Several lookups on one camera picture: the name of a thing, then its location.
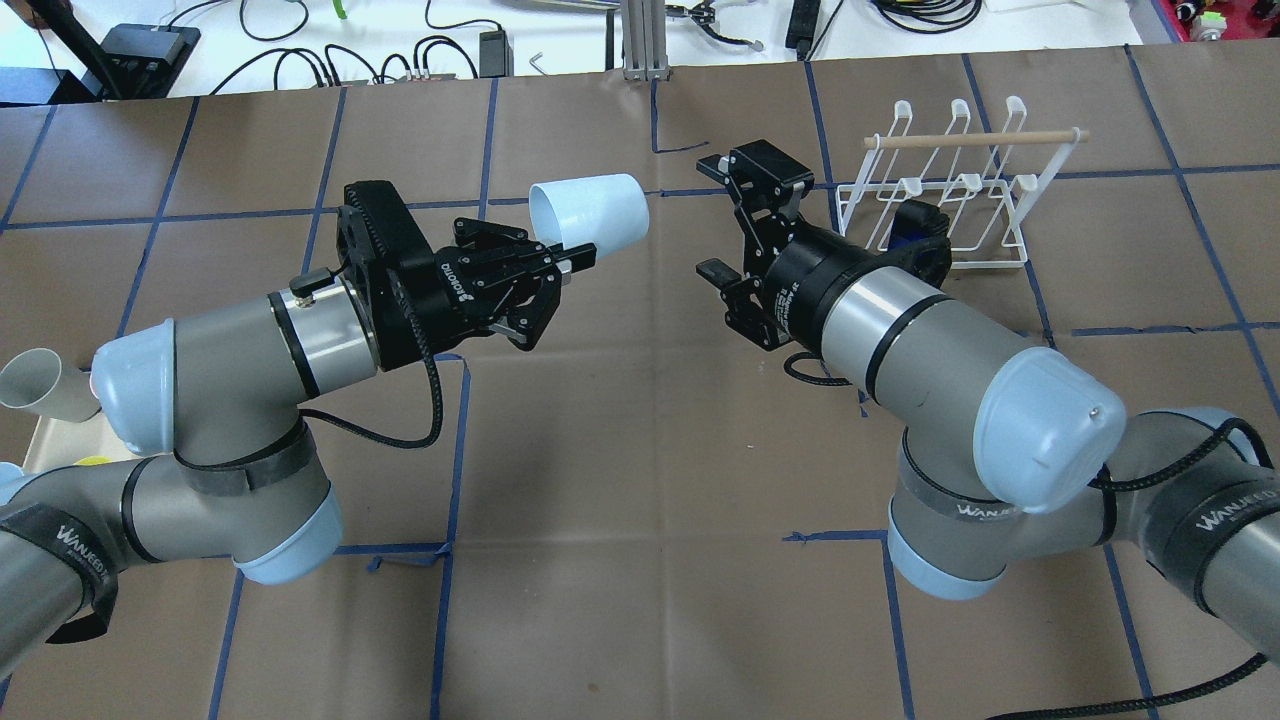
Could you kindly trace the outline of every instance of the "wooden rod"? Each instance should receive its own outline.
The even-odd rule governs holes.
[[[864,137],[867,150],[905,150],[908,147],[977,147],[1001,145],[1060,145],[1088,142],[1089,131],[1080,128],[1037,132],[975,132],[969,135],[902,135]]]

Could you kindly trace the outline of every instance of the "grid of blue tape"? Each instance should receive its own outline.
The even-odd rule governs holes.
[[[1129,47],[1125,49],[1126,58],[1130,64],[1130,69],[1134,77],[1134,82],[1139,90],[1139,95],[1146,105],[1149,120],[1158,135],[1165,154],[1169,160],[1169,169],[1133,169],[1133,170],[1096,170],[1096,172],[1066,172],[1060,173],[1059,179],[1091,179],[1091,178],[1125,178],[1125,177],[1174,177],[1179,188],[1181,190],[1183,197],[1187,202],[1188,210],[1190,211],[1193,220],[1196,222],[1197,232],[1204,245],[1206,254],[1217,278],[1221,283],[1222,291],[1226,295],[1233,313],[1236,316],[1235,323],[1211,327],[1211,328],[1188,328],[1181,325],[1167,325],[1167,327],[1155,327],[1155,328],[1083,328],[1073,331],[1073,336],[1076,337],[1097,337],[1097,336],[1124,336],[1135,333],[1171,333],[1171,332],[1239,332],[1242,333],[1248,345],[1251,354],[1257,365],[1258,373],[1267,387],[1272,406],[1275,407],[1277,415],[1280,415],[1280,396],[1277,396],[1275,386],[1272,383],[1270,370],[1262,357],[1262,354],[1257,346],[1253,337],[1253,331],[1271,331],[1280,329],[1280,323],[1275,322],[1249,322],[1243,313],[1243,309],[1235,297],[1234,290],[1231,288],[1230,281],[1226,277],[1225,269],[1222,268],[1217,252],[1213,249],[1212,240],[1210,238],[1208,231],[1201,219],[1199,211],[1196,206],[1196,201],[1190,195],[1190,190],[1187,184],[1187,176],[1196,174],[1219,174],[1219,173],[1251,173],[1251,172],[1274,172],[1280,170],[1280,164],[1256,164],[1256,165],[1221,165],[1221,167],[1201,167],[1201,168],[1183,168],[1174,154],[1172,146],[1165,133],[1164,126],[1160,117],[1156,113],[1155,105],[1151,101],[1149,94],[1147,91],[1146,83],[1143,82],[1140,68],[1138,67],[1137,59],[1134,58]],[[977,81],[977,76],[973,70],[969,55],[961,55],[961,61],[968,76],[970,90],[975,100],[979,118],[983,124],[983,129],[991,132],[991,122],[987,115],[986,104],[983,101],[982,91]],[[805,79],[808,83],[812,111],[815,123],[815,131],[818,136],[819,147],[822,151],[823,160],[823,182],[815,184],[815,190],[826,191],[828,193],[828,205],[831,211],[831,222],[835,227],[836,224],[836,197],[835,190],[842,182],[849,181],[836,181],[832,174],[831,156],[827,142],[827,132],[822,114],[822,102],[819,97],[818,85],[813,74],[813,68],[810,64],[804,65]],[[477,209],[477,217],[484,219],[488,206],[490,205],[520,205],[526,202],[525,199],[512,197],[512,199],[492,199],[489,197],[489,174],[492,169],[492,155],[493,155],[493,133],[494,133],[494,120],[497,115],[497,105],[499,96],[499,82],[498,79],[490,81],[490,95],[489,95],[489,113],[485,128],[485,147],[484,159],[481,169],[481,187],[480,197],[476,200],[453,200],[453,201],[435,201],[435,202],[411,202],[410,209],[431,209],[431,208],[475,208]],[[700,142],[687,147],[676,149],[659,149],[658,145],[658,95],[659,83],[652,83],[650,90],[650,143],[652,151],[655,154],[663,152],[678,152],[692,150],[708,145],[707,142]],[[26,186],[31,172],[38,159],[40,151],[45,143],[49,135],[49,129],[56,115],[56,106],[51,106],[45,115],[41,129],[36,137],[32,146],[31,155],[23,167],[22,174],[19,176],[18,183],[15,186],[14,193],[10,197],[5,211],[0,215],[0,233],[8,229],[42,229],[42,228],[64,228],[64,227],[100,227],[100,225],[119,225],[119,224],[150,224],[150,232],[147,236],[147,243],[145,246],[142,258],[138,264],[138,270],[133,282],[133,287],[129,293],[125,309],[122,313],[120,325],[118,333],[123,333],[124,328],[128,325],[129,315],[133,307],[133,302],[137,296],[140,283],[146,272],[147,259],[150,251],[154,246],[155,237],[157,234],[159,227],[163,223],[186,223],[186,222],[198,222],[198,220],[220,220],[220,219],[244,219],[244,218],[274,218],[274,217],[291,217],[291,215],[310,215],[311,228],[307,237],[306,252],[302,259],[301,268],[305,272],[308,269],[312,252],[315,249],[316,232],[319,227],[319,219],[324,214],[337,213],[337,208],[324,206],[324,196],[328,188],[329,174],[333,167],[334,151],[339,138],[339,131],[342,124],[343,110],[346,108],[346,95],[347,90],[342,88],[338,96],[338,104],[334,113],[333,128],[329,137],[328,151],[325,156],[324,173],[321,176],[320,187],[316,192],[316,201],[311,208],[292,208],[282,210],[265,210],[265,211],[247,211],[247,213],[207,213],[207,214],[189,214],[189,215],[165,215],[165,206],[169,200],[169,195],[173,190],[174,179],[177,177],[178,168],[180,165],[183,154],[187,147],[187,142],[191,136],[191,129],[193,127],[196,113],[200,106],[200,99],[193,99],[191,104],[191,111],[187,118],[187,124],[184,127],[182,140],[179,141],[173,165],[168,181],[161,195],[160,204],[156,209],[155,215],[145,218],[110,218],[110,219],[92,219],[92,220],[55,220],[55,222],[31,222],[31,223],[13,223],[10,222],[14,214],[14,209],[18,205],[18,200],[22,195],[23,187]],[[708,195],[721,195],[723,188],[662,188],[658,191],[648,192],[646,195],[657,195],[659,197],[690,197],[690,196],[708,196]],[[1055,346],[1052,324],[1050,322],[1048,309],[1044,304],[1044,296],[1039,288],[1039,283],[1036,277],[1034,264],[1028,260],[1027,263],[1027,275],[1028,282],[1032,287],[1032,293],[1036,299],[1037,310],[1039,311],[1042,332],[1044,334],[1048,345]],[[466,418],[467,406],[470,398],[470,386],[471,375],[470,369],[466,368],[465,360],[458,356],[442,356],[444,361],[462,361],[463,363],[463,379],[462,379],[462,392],[460,397],[460,418],[458,418],[458,430],[454,445],[454,470],[453,470],[453,487],[452,487],[452,500],[449,503],[449,519],[447,537],[439,543],[411,543],[411,544],[378,544],[378,546],[343,546],[338,550],[337,555],[396,555],[396,553],[443,553],[443,573],[442,573],[442,587],[440,587],[440,605],[436,618],[436,647],[435,647],[435,664],[431,678],[431,696],[430,696],[430,716],[433,720],[440,717],[440,692],[443,689],[444,680],[444,646],[445,635],[448,628],[448,603],[449,594],[452,589],[452,570],[453,570],[453,556],[448,552],[457,534],[457,514],[458,502],[461,497],[461,484],[462,484],[462,457],[466,441]],[[870,530],[828,530],[813,534],[792,533],[792,536],[783,538],[787,542],[823,542],[823,541],[872,541],[879,542],[882,546],[883,564],[884,564],[884,583],[886,583],[886,596],[888,601],[890,611],[890,625],[893,635],[893,647],[897,656],[899,667],[899,680],[901,685],[902,694],[902,711],[904,716],[909,720],[914,720],[915,708],[911,698],[911,685],[909,674],[909,662],[906,656],[906,644],[904,641],[901,612],[899,606],[897,587],[895,580],[895,574],[892,570],[892,564],[888,559],[888,548],[886,541],[886,530],[883,529],[870,529]],[[1125,635],[1129,643],[1130,655],[1134,664],[1134,671],[1138,676],[1139,687],[1146,697],[1151,697],[1152,689],[1147,675],[1146,664],[1142,657],[1142,650],[1138,643],[1137,633],[1134,630],[1132,614],[1129,610],[1129,603],[1126,600],[1126,593],[1124,589],[1124,580],[1120,575],[1119,565],[1116,564],[1115,555],[1110,547],[1103,548],[1103,557],[1106,560],[1107,571],[1112,582],[1112,588],[1116,596],[1117,611],[1120,614],[1121,623],[1125,628]],[[234,638],[236,619],[239,610],[239,600],[243,589],[243,575],[237,573],[236,583],[233,585],[233,592],[230,597],[227,626],[224,632],[223,648],[219,659],[218,674],[215,678],[215,685],[212,697],[210,698],[209,717],[212,720],[218,717],[223,685],[225,682],[227,662],[230,656],[232,641]],[[9,689],[10,679],[5,678],[0,680],[0,708],[4,706],[4,698]],[[1158,720],[1158,711],[1149,710],[1148,716],[1151,720]]]

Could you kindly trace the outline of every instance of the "white wire rack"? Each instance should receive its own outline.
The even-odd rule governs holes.
[[[1011,95],[1005,100],[1005,108],[1007,117],[1000,132],[969,132],[973,120],[969,104],[956,99],[951,101],[951,123],[942,135],[913,136],[909,135],[914,120],[911,104],[906,100],[895,102],[893,122],[888,132],[863,140],[867,154],[858,170],[858,179],[836,188],[840,233],[849,237],[855,214],[876,213],[876,224],[865,246],[884,251],[888,249],[897,206],[931,193],[928,201],[937,204],[951,217],[948,232],[955,231],[965,210],[991,214],[975,240],[968,245],[956,245],[952,240],[952,268],[1023,266],[1027,263],[1027,245],[1023,241],[1021,223],[1066,163],[1071,150],[1076,143],[1087,142],[1089,133],[1080,128],[1027,132],[1023,129],[1027,124],[1027,105],[1023,100]],[[1010,179],[1005,169],[1014,147],[1020,145],[1057,145],[1057,150],[1039,173],[1018,174]],[[899,154],[909,149],[932,152],[918,172],[896,173]],[[960,155],[965,149],[986,154],[980,173],[960,170]],[[941,173],[938,170],[943,164],[947,164],[946,172]],[[992,250],[991,242],[997,234],[1005,252]]]

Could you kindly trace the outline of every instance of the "red object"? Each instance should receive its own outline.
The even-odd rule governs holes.
[[[1192,26],[1178,19],[1178,15],[1174,13],[1176,5],[1175,0],[1162,0],[1160,9],[1164,10],[1170,24],[1178,31],[1179,40],[1187,42],[1190,40],[1188,31]],[[1271,18],[1270,20],[1260,20],[1253,17],[1252,9],[1253,0],[1217,0],[1217,3],[1204,8],[1204,12],[1217,13],[1226,18],[1226,32],[1222,33],[1222,40],[1254,40],[1266,37],[1271,32],[1271,26],[1280,17]]]

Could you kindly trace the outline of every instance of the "white cup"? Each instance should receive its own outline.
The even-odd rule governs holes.
[[[595,243],[595,259],[622,250],[649,232],[649,204],[628,174],[540,182],[529,188],[534,234],[547,245]]]
[[[47,347],[28,350],[0,370],[0,405],[70,423],[83,423],[99,410],[88,373]]]

